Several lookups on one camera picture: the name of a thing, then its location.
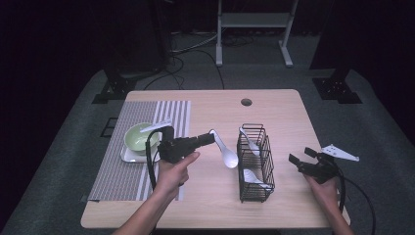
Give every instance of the human arm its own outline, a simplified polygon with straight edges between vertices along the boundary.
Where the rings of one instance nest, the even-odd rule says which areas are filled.
[[[159,162],[157,186],[149,199],[114,234],[148,235],[179,192],[179,184],[189,179],[187,166],[194,162],[200,153],[195,152],[177,164]]]
[[[304,177],[311,186],[314,197],[329,220],[334,233],[336,235],[354,234],[339,210],[336,179],[331,178],[319,184],[311,176],[304,175]]]

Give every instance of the dark background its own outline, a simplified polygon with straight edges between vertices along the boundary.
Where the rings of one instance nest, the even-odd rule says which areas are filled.
[[[151,2],[0,1],[1,228],[82,88],[105,65],[119,62],[115,51],[132,64],[142,54],[154,55],[156,67],[164,63],[160,44],[150,52],[143,49],[149,38],[160,37],[149,30],[155,23]],[[264,12],[286,11],[291,3],[225,2],[225,10]],[[369,80],[414,142],[415,24],[410,2],[300,1],[292,33],[322,32],[311,68],[349,64]],[[166,30],[216,29],[216,1],[177,0],[163,8]]]

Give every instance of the gray carpet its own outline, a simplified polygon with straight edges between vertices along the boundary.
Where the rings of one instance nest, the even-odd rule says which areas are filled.
[[[294,36],[288,47],[295,67],[285,68],[275,37],[246,38],[253,43],[225,47],[220,74],[225,89],[296,89],[300,93],[321,146],[334,144],[360,157],[360,162],[337,161],[345,176],[370,197],[376,211],[377,234],[415,234],[415,148],[376,98],[364,77],[351,71],[346,78],[362,104],[323,101],[312,78],[332,70],[309,70],[318,37]],[[176,35],[175,48],[204,40]],[[198,48],[214,57],[214,46]],[[159,79],[148,89],[222,89],[212,59],[202,52],[177,56],[183,69]],[[169,71],[181,62],[171,60]],[[154,78],[137,82],[143,89]],[[85,86],[40,168],[2,234],[110,234],[112,229],[84,229],[80,219],[110,141],[100,137],[109,118],[116,118],[122,101],[91,104],[106,82],[98,71]],[[372,216],[362,195],[347,185],[346,208],[356,234],[370,234]],[[280,230],[281,234],[331,234],[330,229]],[[277,231],[160,231],[160,234],[278,234]]]

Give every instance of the white spoon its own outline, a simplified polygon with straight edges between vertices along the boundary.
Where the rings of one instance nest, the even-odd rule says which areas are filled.
[[[245,132],[244,128],[239,127],[239,131],[245,135],[245,137],[248,140],[248,145],[250,146],[251,151],[253,151],[253,154],[259,156],[259,147],[248,137],[247,133]]]
[[[245,182],[247,183],[257,183],[259,186],[266,190],[272,190],[272,187],[268,184],[263,183],[258,178],[256,178],[256,175],[250,170],[250,169],[244,169],[244,178]]]
[[[219,146],[220,152],[222,152],[222,159],[226,166],[229,168],[234,168],[238,165],[238,156],[230,149],[226,148],[223,141],[220,139],[219,135],[213,129],[209,132],[213,134],[214,141],[216,142],[217,146]]]

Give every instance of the table hole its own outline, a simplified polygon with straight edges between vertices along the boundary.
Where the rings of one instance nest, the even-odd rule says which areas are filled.
[[[241,100],[241,104],[243,105],[243,106],[250,106],[251,104],[253,103],[253,101],[252,100],[250,100],[250,99],[242,99]]]

